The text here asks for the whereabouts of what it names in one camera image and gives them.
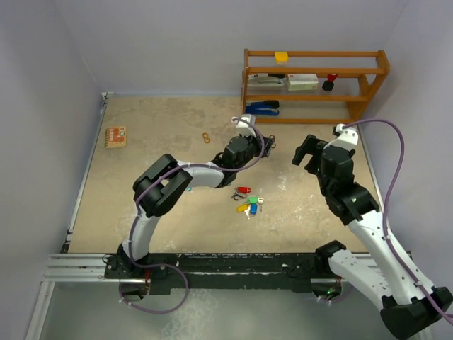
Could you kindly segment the red carabiner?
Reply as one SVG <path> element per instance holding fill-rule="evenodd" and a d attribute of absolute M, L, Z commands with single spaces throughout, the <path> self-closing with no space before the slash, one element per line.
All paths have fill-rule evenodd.
<path fill-rule="evenodd" d="M 270 135 L 268 137 L 268 145 L 271 149 L 274 149 L 275 146 L 276 146 L 276 143 L 275 143 L 275 136 L 274 135 Z"/>

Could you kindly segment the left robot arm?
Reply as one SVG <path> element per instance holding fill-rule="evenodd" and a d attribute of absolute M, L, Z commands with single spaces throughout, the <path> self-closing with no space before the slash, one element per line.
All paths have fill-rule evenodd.
<path fill-rule="evenodd" d="M 146 268 L 144 259 L 148 256 L 159 220 L 173 209 L 187 188 L 223 188 L 230 185 L 240 171 L 267 157 L 274 144 L 274 135 L 238 135 L 207 163 L 178 161 L 170 154 L 158 158 L 132 186 L 137 216 L 128 237 L 117 251 L 122 257 L 121 270 L 130 278 L 143 274 Z"/>

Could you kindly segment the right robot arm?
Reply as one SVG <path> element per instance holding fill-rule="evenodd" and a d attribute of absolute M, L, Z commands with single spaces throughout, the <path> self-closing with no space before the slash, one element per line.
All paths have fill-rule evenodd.
<path fill-rule="evenodd" d="M 305 169 L 317 177 L 329 210 L 362 242 L 377 270 L 361 263 L 340 242 L 316 250 L 316 272 L 346 279 L 379 310 L 397 339 L 409 339 L 439 321 L 452 304 L 446 287 L 437 287 L 416 266 L 389 227 L 372 194 L 355 182 L 354 130 L 337 133 L 331 142 L 307 135 L 295 150 L 293 165 L 311 158 Z"/>

